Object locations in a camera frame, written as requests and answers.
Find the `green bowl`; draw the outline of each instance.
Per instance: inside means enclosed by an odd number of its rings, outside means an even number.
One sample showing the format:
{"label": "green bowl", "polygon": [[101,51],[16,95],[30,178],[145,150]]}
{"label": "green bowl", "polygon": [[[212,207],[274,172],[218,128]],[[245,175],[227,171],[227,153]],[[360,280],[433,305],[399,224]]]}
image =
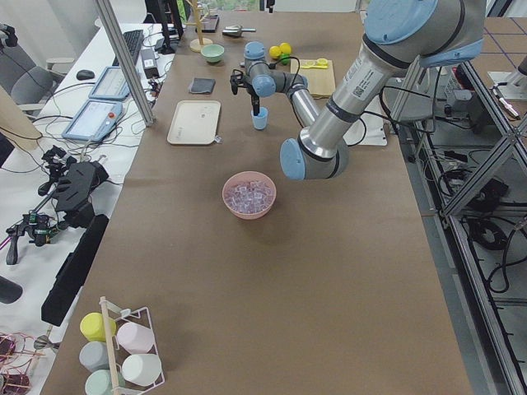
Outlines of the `green bowl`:
{"label": "green bowl", "polygon": [[223,59],[225,49],[219,44],[209,44],[201,48],[201,54],[209,63],[217,63]]}

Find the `scoop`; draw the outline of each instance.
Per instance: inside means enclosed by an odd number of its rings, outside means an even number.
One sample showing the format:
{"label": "scoop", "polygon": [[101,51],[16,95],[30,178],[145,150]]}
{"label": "scoop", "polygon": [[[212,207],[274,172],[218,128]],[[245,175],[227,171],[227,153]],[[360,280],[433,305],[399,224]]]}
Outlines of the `scoop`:
{"label": "scoop", "polygon": [[227,35],[229,37],[238,38],[241,37],[242,33],[254,33],[256,29],[250,28],[250,27],[243,27],[242,25],[233,25],[233,26],[227,26],[225,29],[223,29],[222,33],[223,35]]}
{"label": "scoop", "polygon": [[328,59],[318,58],[316,60],[306,60],[300,68],[328,68]]}

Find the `white desk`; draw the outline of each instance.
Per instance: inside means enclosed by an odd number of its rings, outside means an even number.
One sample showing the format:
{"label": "white desk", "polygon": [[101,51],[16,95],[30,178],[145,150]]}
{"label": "white desk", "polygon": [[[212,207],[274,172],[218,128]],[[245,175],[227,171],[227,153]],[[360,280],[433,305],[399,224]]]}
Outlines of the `white desk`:
{"label": "white desk", "polygon": [[[156,34],[150,38],[148,35],[161,31],[160,25],[122,25],[122,30],[144,29],[144,44],[154,45],[161,38]],[[157,60],[160,74],[163,74],[170,67],[174,55],[161,55]],[[101,29],[90,42],[81,57],[73,65],[72,70],[64,78],[58,90],[78,84],[80,82],[95,82],[106,66],[111,65],[114,60],[114,52],[110,46],[104,29]],[[141,67],[141,59],[138,60],[138,72],[141,75],[142,84],[148,88],[147,79]],[[96,78],[87,81],[78,81],[76,74],[79,70],[92,70]],[[40,113],[40,117],[52,115],[74,116],[86,101],[92,85],[75,86],[59,92],[52,100],[46,104]],[[116,184],[124,181],[124,176],[132,163],[137,150],[137,145],[141,141],[144,123],[137,106],[131,98],[124,102],[126,113],[119,123],[119,136],[115,140],[116,145],[103,145],[91,151],[92,160],[97,160],[104,155],[106,158],[101,161],[106,171],[110,175],[110,180]],[[52,145],[60,146],[64,149],[82,146],[83,142],[71,143],[64,142],[61,138],[62,131],[68,125],[68,120],[64,118],[46,118],[35,123],[36,127],[44,134],[44,138],[39,140],[41,149],[37,148],[31,155],[39,163],[43,152],[51,148]],[[19,150],[9,156],[4,168],[16,171],[31,170],[37,164],[30,156]],[[42,197],[38,196],[37,188],[49,179],[48,175],[40,170],[35,170],[27,174],[8,173],[0,171],[0,185],[2,185],[2,200],[0,201],[0,239],[6,236],[4,230],[21,219],[22,214],[27,213],[41,202]],[[118,185],[103,183],[91,195],[91,201],[96,214],[106,214],[111,216],[114,205],[119,197],[121,187]],[[41,212],[50,216],[55,216],[54,209],[50,203]],[[55,275],[67,255],[72,252],[83,234],[84,229],[67,229],[60,232],[52,239],[51,244],[43,247],[35,247],[29,244],[29,236],[26,235],[18,240],[18,264],[7,266],[5,264],[8,246],[0,251],[0,275],[4,276],[24,288],[22,297],[13,304],[0,304],[0,332],[13,333],[23,332],[33,337],[45,334],[50,325],[40,319],[40,306],[48,295]],[[64,331],[68,325],[68,317],[60,328],[53,327],[50,338],[54,342],[60,342]],[[44,351],[44,356],[38,361],[33,362],[30,370],[32,389],[30,393],[40,392],[42,385],[51,369],[54,361],[54,353],[50,350]]]}

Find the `gray chair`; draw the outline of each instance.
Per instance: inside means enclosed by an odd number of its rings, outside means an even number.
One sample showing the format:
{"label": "gray chair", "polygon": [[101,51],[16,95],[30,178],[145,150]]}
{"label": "gray chair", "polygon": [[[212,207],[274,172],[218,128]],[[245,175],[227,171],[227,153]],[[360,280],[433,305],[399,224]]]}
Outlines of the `gray chair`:
{"label": "gray chair", "polygon": [[47,68],[37,66],[24,49],[5,47],[0,50],[0,85],[22,111],[41,109],[40,101],[51,95],[64,74],[52,70],[57,63],[72,63],[73,58],[48,59]]}

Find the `yellow cup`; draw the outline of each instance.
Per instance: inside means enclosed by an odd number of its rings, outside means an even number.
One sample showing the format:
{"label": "yellow cup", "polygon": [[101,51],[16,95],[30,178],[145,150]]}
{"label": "yellow cup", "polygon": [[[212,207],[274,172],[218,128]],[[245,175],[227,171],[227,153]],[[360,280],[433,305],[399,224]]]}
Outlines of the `yellow cup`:
{"label": "yellow cup", "polygon": [[[112,336],[117,331],[115,321],[110,318]],[[106,342],[105,325],[101,313],[89,313],[81,321],[81,333],[89,342]]]}

